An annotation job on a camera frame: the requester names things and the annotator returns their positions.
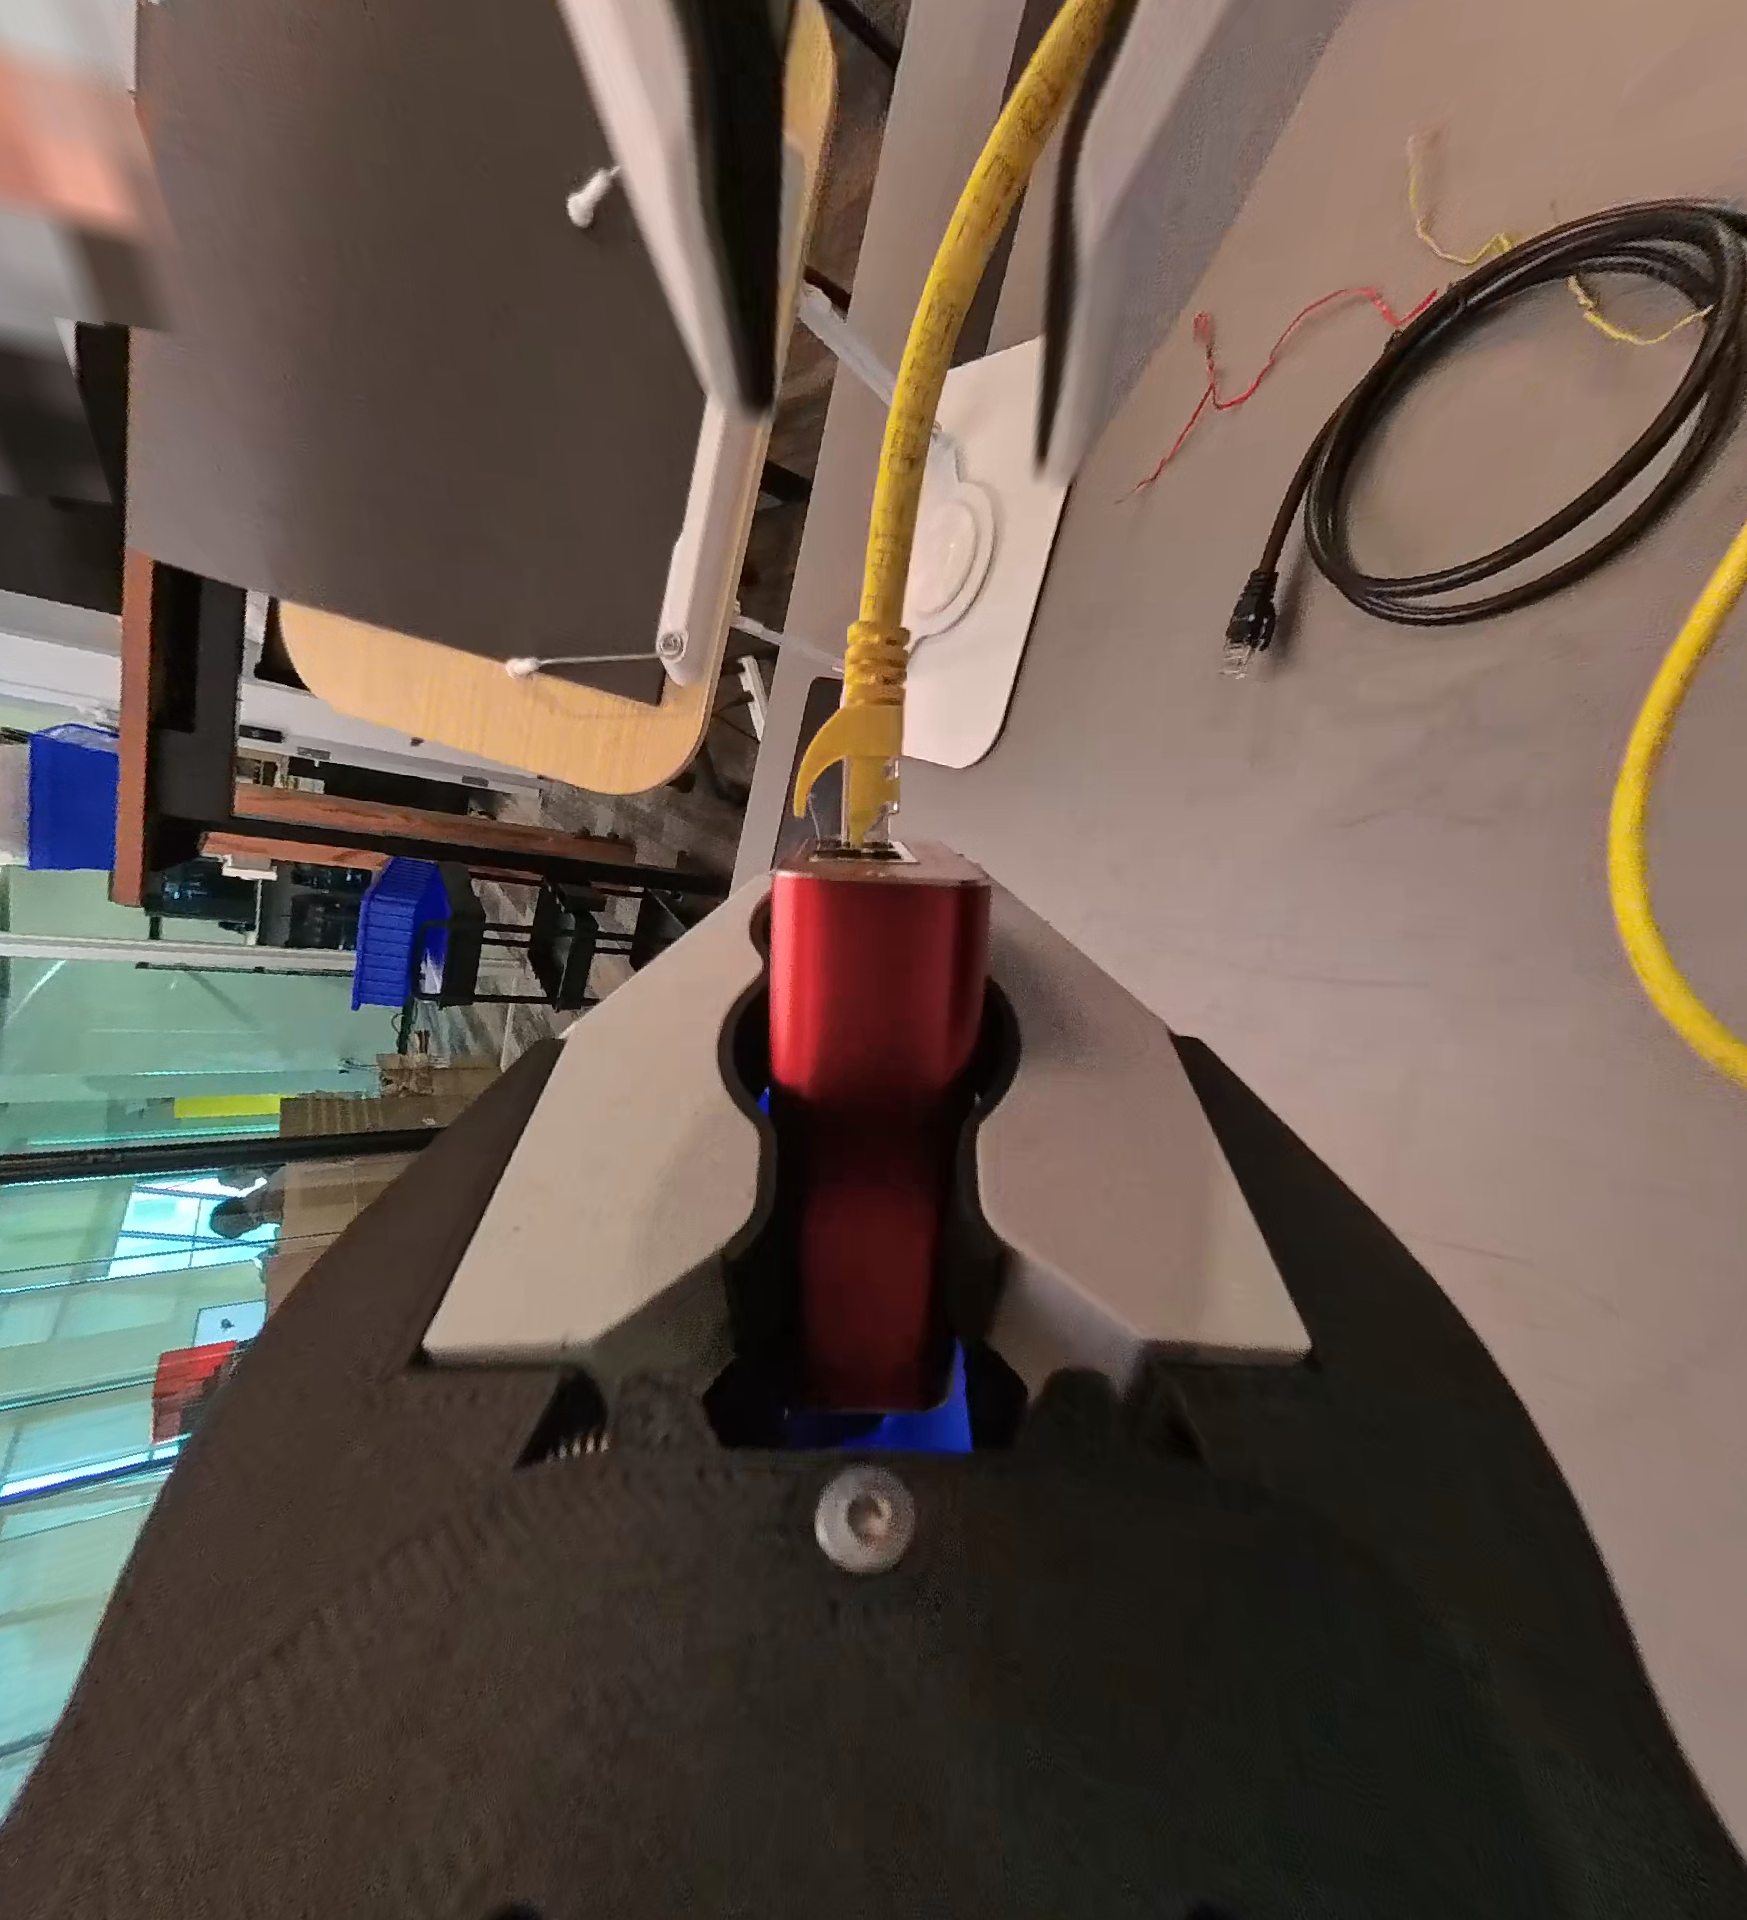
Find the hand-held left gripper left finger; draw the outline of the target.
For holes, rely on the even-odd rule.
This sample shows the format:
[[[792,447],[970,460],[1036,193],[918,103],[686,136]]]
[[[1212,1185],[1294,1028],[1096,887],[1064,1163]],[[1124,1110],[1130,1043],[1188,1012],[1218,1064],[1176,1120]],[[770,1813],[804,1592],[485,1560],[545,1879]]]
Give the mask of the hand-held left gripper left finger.
[[[728,1266],[774,1146],[738,1058],[770,887],[740,886],[559,1045],[425,1334],[447,1412],[495,1444],[716,1444],[740,1355]]]

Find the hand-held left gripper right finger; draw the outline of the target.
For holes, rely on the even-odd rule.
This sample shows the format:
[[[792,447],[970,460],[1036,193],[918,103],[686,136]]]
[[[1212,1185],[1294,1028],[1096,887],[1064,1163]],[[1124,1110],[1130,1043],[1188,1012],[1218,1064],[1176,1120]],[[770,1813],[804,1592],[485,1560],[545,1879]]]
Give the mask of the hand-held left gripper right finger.
[[[990,979],[1018,1041],[978,1126],[1004,1247],[984,1339],[1038,1395],[1144,1364],[1290,1366],[1310,1334],[1164,1020],[1002,884]]]

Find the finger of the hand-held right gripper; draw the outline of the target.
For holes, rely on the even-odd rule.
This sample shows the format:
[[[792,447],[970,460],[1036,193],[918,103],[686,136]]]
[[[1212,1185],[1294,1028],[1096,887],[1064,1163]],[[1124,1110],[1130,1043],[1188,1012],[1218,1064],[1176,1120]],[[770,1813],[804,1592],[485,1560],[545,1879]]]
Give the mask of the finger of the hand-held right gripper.
[[[1348,1],[1122,1],[1062,123],[1038,464],[1078,472],[1238,220]]]
[[[702,387],[766,414],[780,378],[792,5],[563,1]]]

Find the yellow twist tie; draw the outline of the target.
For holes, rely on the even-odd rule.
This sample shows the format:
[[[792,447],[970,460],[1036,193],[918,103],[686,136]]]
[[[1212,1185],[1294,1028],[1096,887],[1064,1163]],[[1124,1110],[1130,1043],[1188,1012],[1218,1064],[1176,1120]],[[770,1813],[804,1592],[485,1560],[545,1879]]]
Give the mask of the yellow twist tie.
[[[1438,231],[1438,196],[1434,192],[1438,161],[1436,150],[1440,145],[1440,131],[1434,127],[1418,130],[1410,134],[1406,142],[1406,206],[1408,216],[1414,227],[1416,239],[1422,247],[1438,258],[1440,263],[1454,267],[1462,273],[1470,273],[1476,267],[1482,267],[1488,261],[1502,260],[1510,255],[1518,245],[1540,238],[1540,229],[1528,227],[1494,227],[1486,238],[1480,239],[1472,249],[1462,252],[1450,247]],[[1618,206],[1604,206],[1600,216],[1610,212],[1628,212],[1634,206],[1700,206],[1710,207],[1716,216],[1726,220],[1730,227],[1740,231],[1740,238],[1747,241],[1747,203],[1734,203],[1722,196],[1650,196],[1646,199],[1624,201]],[[1584,323],[1588,323],[1596,334],[1606,341],[1630,348],[1630,349],[1654,349],[1678,338],[1680,334],[1700,325],[1714,313],[1712,304],[1704,304],[1686,315],[1678,317],[1674,323],[1664,325],[1658,332],[1640,332],[1630,325],[1614,320],[1602,300],[1592,292],[1586,277],[1580,272],[1566,276],[1566,288],[1580,311]]]

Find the red ethernet coupler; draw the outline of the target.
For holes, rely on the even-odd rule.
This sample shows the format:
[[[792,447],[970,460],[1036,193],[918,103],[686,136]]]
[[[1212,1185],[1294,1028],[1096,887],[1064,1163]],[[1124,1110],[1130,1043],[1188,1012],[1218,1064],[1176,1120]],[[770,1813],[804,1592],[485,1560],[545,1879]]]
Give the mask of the red ethernet coupler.
[[[826,1413],[920,1412],[948,1372],[938,1270],[982,1043],[990,879],[942,842],[814,846],[772,878],[768,938],[802,1394]]]

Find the blue plastic bin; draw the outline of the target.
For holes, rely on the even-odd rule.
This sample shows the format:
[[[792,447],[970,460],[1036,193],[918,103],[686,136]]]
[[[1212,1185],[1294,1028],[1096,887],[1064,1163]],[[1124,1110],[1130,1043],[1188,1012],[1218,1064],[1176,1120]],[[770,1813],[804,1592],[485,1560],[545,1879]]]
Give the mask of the blue plastic bin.
[[[974,1447],[942,1286],[964,1078],[768,1081],[774,1201],[746,1303],[772,1444]]]

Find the red twist tie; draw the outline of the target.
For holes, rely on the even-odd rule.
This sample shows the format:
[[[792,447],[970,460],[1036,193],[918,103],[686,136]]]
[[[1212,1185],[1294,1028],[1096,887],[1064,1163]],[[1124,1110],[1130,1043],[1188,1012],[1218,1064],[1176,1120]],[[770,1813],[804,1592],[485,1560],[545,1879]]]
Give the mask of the red twist tie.
[[[1208,310],[1198,310],[1194,313],[1194,338],[1202,349],[1202,366],[1206,372],[1204,387],[1188,418],[1174,431],[1174,440],[1162,447],[1160,455],[1146,472],[1134,478],[1126,492],[1118,493],[1120,503],[1132,501],[1150,492],[1170,472],[1204,420],[1234,414],[1250,403],[1252,397],[1258,395],[1266,385],[1270,374],[1282,366],[1290,349],[1298,341],[1306,339],[1312,330],[1318,330],[1320,323],[1330,323],[1334,317],[1346,311],[1364,310],[1378,323],[1384,323],[1388,332],[1400,332],[1404,325],[1428,313],[1444,290],[1446,288],[1442,285],[1432,285],[1418,300],[1398,304],[1390,300],[1388,294],[1376,284],[1348,284],[1334,288],[1304,304],[1270,341],[1270,348],[1256,372],[1250,378],[1234,383],[1228,383],[1226,380],[1226,368],[1220,354],[1218,322]]]

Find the dark table with wooden edge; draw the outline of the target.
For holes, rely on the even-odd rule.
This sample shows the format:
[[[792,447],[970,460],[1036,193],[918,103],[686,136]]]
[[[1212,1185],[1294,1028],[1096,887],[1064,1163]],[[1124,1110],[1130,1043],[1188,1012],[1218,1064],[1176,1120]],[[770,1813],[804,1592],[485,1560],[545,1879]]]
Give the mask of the dark table with wooden edge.
[[[337,711],[623,797],[710,397],[559,3],[141,3],[167,325],[129,546],[269,597]]]

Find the small blue storage bin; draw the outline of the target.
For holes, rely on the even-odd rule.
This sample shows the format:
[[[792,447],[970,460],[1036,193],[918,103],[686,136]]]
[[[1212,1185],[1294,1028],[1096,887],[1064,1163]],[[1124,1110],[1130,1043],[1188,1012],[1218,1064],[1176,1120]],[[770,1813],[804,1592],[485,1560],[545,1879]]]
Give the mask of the small blue storage bin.
[[[421,983],[429,941],[449,917],[445,870],[427,860],[391,857],[359,906],[353,1007],[407,1007]]]
[[[111,871],[119,846],[119,732],[63,724],[27,744],[27,868]]]

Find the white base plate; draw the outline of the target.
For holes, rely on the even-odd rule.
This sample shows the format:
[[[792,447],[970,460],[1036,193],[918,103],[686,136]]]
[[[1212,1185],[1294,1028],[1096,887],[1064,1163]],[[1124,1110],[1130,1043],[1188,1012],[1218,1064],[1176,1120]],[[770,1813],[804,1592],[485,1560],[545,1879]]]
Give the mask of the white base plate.
[[[1044,338],[948,374],[916,516],[902,625],[904,756],[950,770],[996,746],[1072,492],[1038,460]]]

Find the wooden desk with black frame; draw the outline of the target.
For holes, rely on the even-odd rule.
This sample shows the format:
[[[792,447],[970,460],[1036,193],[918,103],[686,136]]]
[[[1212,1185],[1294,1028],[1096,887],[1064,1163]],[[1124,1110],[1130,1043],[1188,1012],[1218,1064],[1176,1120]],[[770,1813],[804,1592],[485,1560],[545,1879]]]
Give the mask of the wooden desk with black frame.
[[[501,879],[637,884],[637,854],[611,838],[239,780],[245,632],[241,588],[127,553],[111,886],[121,906],[145,906],[155,876],[207,851],[349,870],[417,857]]]

